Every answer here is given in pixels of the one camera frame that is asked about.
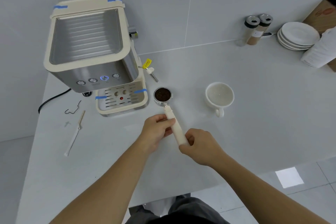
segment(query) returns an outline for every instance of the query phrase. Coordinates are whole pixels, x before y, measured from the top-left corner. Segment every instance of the stack of plates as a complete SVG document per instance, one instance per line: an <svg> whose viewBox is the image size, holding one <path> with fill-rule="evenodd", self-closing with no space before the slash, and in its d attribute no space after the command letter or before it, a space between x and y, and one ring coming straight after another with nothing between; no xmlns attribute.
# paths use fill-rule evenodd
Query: stack of plates
<svg viewBox="0 0 336 224"><path fill-rule="evenodd" d="M319 39L316 29L301 22L288 22L278 31L279 43L292 51L307 50Z"/></svg>

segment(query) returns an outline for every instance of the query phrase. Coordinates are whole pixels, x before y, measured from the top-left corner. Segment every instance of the white countertop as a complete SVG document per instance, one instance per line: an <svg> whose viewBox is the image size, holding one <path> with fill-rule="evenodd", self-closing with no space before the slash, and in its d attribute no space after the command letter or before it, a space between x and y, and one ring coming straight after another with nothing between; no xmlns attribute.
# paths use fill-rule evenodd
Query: white countertop
<svg viewBox="0 0 336 224"><path fill-rule="evenodd" d="M336 74L327 66L304 65L301 55L282 48L275 37L253 47L223 42L158 52L141 56L153 60L159 80L146 77L149 105L144 109L103 117L93 95L74 91L50 101L38 120L17 224L48 223L103 175L137 138L144 120L163 113L152 98L160 86L173 92L170 105L184 131L210 131L229 155L256 174L336 155ZM234 91L224 118L204 103L211 82L227 83ZM67 89L49 74L43 101ZM75 114L64 114L80 100ZM83 110L83 128L65 157ZM182 155L169 136L147 161L130 206L221 182L212 169Z"/></svg>

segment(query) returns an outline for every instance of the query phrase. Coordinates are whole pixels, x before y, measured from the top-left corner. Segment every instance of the person's right hand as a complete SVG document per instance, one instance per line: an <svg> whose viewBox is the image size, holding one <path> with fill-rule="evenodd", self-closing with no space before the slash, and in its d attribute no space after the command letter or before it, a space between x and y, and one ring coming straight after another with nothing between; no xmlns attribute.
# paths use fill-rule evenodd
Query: person's right hand
<svg viewBox="0 0 336 224"><path fill-rule="evenodd" d="M208 131L191 128L187 131L185 137L190 146L180 145L180 151L200 165L212 166L222 154L225 154Z"/></svg>

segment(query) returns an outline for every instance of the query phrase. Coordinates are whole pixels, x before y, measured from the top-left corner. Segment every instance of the person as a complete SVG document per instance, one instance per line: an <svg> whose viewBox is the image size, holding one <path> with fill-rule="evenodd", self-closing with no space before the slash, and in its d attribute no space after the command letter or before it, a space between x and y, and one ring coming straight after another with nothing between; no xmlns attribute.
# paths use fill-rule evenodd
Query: person
<svg viewBox="0 0 336 224"><path fill-rule="evenodd" d="M149 155L160 140L172 134L175 119L164 114L145 120L136 141L94 184L74 199L50 223L120 224ZM213 168L233 188L259 224L328 223L296 201L276 190L226 154L212 135L191 128L185 134L190 146L180 145L183 154L196 163ZM161 218L139 208L127 224L228 223L200 199L179 196Z"/></svg>

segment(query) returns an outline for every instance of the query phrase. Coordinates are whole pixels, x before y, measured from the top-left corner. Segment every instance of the gray pants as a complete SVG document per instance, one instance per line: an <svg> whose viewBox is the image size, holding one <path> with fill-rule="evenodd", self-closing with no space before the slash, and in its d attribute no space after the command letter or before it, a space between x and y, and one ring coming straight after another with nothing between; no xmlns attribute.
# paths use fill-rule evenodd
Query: gray pants
<svg viewBox="0 0 336 224"><path fill-rule="evenodd" d="M176 200L170 207L168 214L174 212L203 217L218 224L229 224L229 222L225 221L212 207L195 197L186 197ZM151 211L143 210L132 214L126 224L146 224L157 218L159 218L159 216L154 215Z"/></svg>

